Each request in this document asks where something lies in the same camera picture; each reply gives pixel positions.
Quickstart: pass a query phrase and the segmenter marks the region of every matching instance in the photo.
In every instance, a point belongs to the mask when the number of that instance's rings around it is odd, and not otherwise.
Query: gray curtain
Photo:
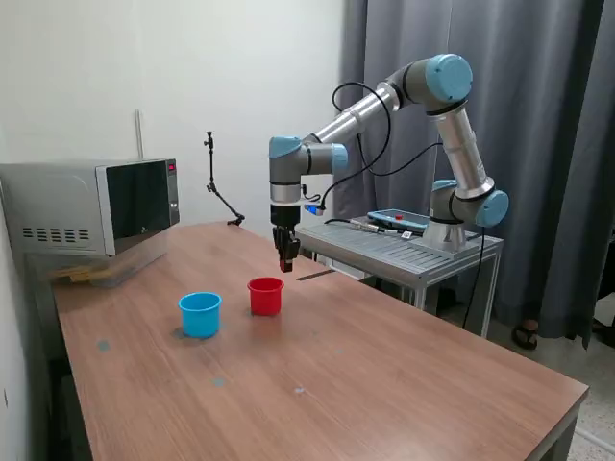
[[[404,64],[457,53],[472,65],[468,114],[485,168],[511,199],[488,234],[504,239],[495,311],[547,337],[585,339],[613,222],[615,2],[601,0],[352,0],[346,7],[343,81],[375,85]],[[347,89],[348,106],[362,96]],[[364,134],[380,151],[383,118]],[[389,171],[433,143],[421,107],[394,117]],[[360,168],[349,145],[351,171]],[[369,173],[335,191],[337,216],[396,207],[427,213],[431,183],[451,178],[446,155],[423,156],[386,178]]]

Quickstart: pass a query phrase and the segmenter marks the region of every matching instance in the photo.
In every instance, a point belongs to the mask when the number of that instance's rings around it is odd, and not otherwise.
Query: plastic cup
[[[250,310],[252,315],[273,316],[282,308],[282,289],[284,282],[273,277],[250,280]]]
[[[222,297],[215,293],[190,293],[180,299],[184,334],[192,338],[211,338],[220,329]]]

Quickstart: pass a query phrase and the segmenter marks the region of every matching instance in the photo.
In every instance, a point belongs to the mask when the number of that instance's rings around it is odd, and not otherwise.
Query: sandal
[[[519,337],[519,333],[523,333],[526,335],[525,341],[523,341]],[[510,338],[512,339],[513,343],[515,343],[521,349],[525,349],[526,351],[533,351],[538,347],[538,340],[536,339],[535,329],[527,329],[523,327],[522,325],[519,325],[512,329],[512,334]]]

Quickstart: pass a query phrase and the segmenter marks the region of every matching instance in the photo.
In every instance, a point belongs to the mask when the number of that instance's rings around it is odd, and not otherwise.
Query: microwave door window
[[[169,228],[164,161],[108,168],[107,184],[117,253]]]

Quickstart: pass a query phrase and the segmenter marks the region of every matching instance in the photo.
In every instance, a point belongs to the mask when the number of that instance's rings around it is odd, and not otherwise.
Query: wire
[[[370,231],[370,232],[373,232],[374,229],[376,229],[376,233],[387,233],[389,235],[391,233],[404,233],[404,230],[402,229],[399,229],[399,230],[387,229],[387,228],[384,228],[383,226],[378,226],[376,224],[360,223],[359,221],[355,219],[348,220],[348,219],[342,219],[342,218],[332,218],[332,219],[328,219],[327,221],[325,221],[325,224],[331,224],[331,223],[352,224],[357,229],[363,229],[364,231]]]
[[[306,184],[301,184],[301,191],[304,195],[304,199],[308,202],[315,203],[320,201],[320,194],[314,194],[311,197],[306,196],[306,194],[308,193],[308,186]]]
[[[371,162],[367,162],[367,160],[365,159],[365,155],[363,154],[363,145],[361,142],[361,137],[360,134],[357,134],[357,144],[358,144],[358,151],[361,155],[361,160],[362,160],[362,164],[364,165],[360,170],[358,170],[357,172],[355,172],[354,174],[347,176],[346,178],[342,178],[341,180],[334,182],[333,184],[331,184],[331,186],[325,191],[322,200],[320,202],[319,207],[321,209],[326,209],[325,206],[325,201],[327,200],[327,195],[329,195],[329,192],[332,191],[332,189],[334,187],[336,187],[337,185],[341,184],[342,182],[345,182],[351,178],[354,178],[356,176],[358,176],[359,174],[363,173],[364,171],[369,171],[372,175],[377,176],[377,177],[385,177],[385,176],[391,176],[394,175],[396,173],[399,173],[400,171],[402,171],[404,168],[408,167],[410,164],[412,164],[415,160],[417,160],[420,156],[422,156],[425,152],[427,152],[429,149],[431,149],[432,147],[435,146],[442,146],[442,142],[434,142],[432,144],[430,144],[428,147],[426,147],[425,149],[423,149],[421,152],[419,152],[416,156],[414,156],[413,158],[411,158],[409,161],[407,161],[406,163],[404,163],[402,166],[386,172],[386,173],[377,173],[374,170],[372,170],[372,166],[382,157],[382,155],[384,154],[384,152],[386,151],[386,148],[388,147],[389,141],[390,141],[390,137],[391,137],[391,112],[389,111],[388,107],[386,106],[386,104],[384,103],[384,101],[382,100],[382,98],[378,95],[378,93],[376,91],[374,91],[374,89],[370,88],[368,85],[363,84],[361,82],[347,82],[345,84],[339,85],[332,93],[331,96],[331,100],[332,100],[332,104],[333,106],[341,111],[340,106],[335,102],[335,95],[337,94],[337,92],[346,87],[346,86],[350,86],[350,85],[355,85],[355,86],[360,86],[363,89],[366,89],[367,91],[371,92],[374,96],[376,96],[378,98],[378,100],[380,101],[380,103],[382,104],[382,107],[384,108],[384,112],[386,114],[386,121],[387,121],[387,129],[386,129],[386,139],[384,140],[384,144],[382,145],[381,151],[380,153],[371,161]],[[311,201],[311,202],[316,202],[318,200],[320,200],[320,196],[318,196],[318,199],[315,200],[311,200],[306,198],[307,200]]]
[[[420,156],[422,156],[426,151],[428,151],[429,149],[431,149],[432,147],[435,146],[442,146],[443,144],[441,142],[434,142],[432,144],[430,144],[429,146],[427,146],[425,149],[423,149],[421,152],[419,152],[416,156],[414,156],[413,158],[411,158],[409,161],[407,161],[406,163],[404,163],[402,166],[400,166],[399,168],[394,169],[393,171],[389,171],[386,173],[376,173],[374,171],[370,170],[370,173],[374,176],[379,176],[379,177],[384,177],[384,176],[391,176],[394,175],[395,173],[399,173],[400,171],[402,171],[404,168],[406,168],[407,166],[409,166],[414,160],[417,160]],[[360,147],[360,143],[359,143],[359,148],[358,150],[361,152],[361,158],[363,158],[363,152],[362,149]]]
[[[384,144],[382,145],[380,153],[370,163],[368,163],[367,165],[365,165],[363,168],[361,168],[357,172],[353,173],[352,175],[347,176],[346,178],[342,178],[341,180],[338,180],[338,181],[334,182],[333,184],[331,184],[329,186],[329,188],[323,194],[323,199],[320,202],[320,206],[319,207],[321,209],[325,209],[325,201],[327,200],[327,196],[332,191],[332,189],[334,187],[336,187],[337,185],[342,184],[343,182],[345,182],[347,180],[355,178],[356,176],[360,175],[365,170],[369,169],[374,163],[376,163],[382,157],[382,155],[386,151],[386,148],[388,147],[388,143],[389,143],[389,141],[391,139],[391,112],[389,111],[388,107],[386,106],[386,104],[384,103],[382,98],[379,96],[379,94],[375,90],[370,88],[368,85],[362,84],[361,82],[347,82],[345,84],[338,85],[337,88],[333,91],[333,93],[331,95],[333,105],[339,110],[339,106],[335,102],[335,95],[337,94],[337,92],[340,89],[345,88],[346,86],[351,86],[351,85],[360,86],[361,88],[366,89],[367,91],[371,92],[374,96],[376,96],[378,98],[378,100],[382,104],[382,108],[384,109],[384,113],[386,114],[386,123],[387,123],[386,139],[384,140]]]
[[[474,284],[472,285],[472,293],[470,294],[470,301],[468,302],[468,308],[465,311],[465,316],[463,317],[463,325],[461,326],[465,329],[465,324],[468,322],[468,314],[470,313],[470,307],[472,307],[472,301],[474,300],[474,293],[477,291],[477,284],[479,283],[479,275],[480,275],[480,266],[482,264],[482,253],[484,252],[484,228],[482,228],[482,234],[480,236],[480,256],[479,256],[479,267],[477,268],[477,275],[474,277]]]

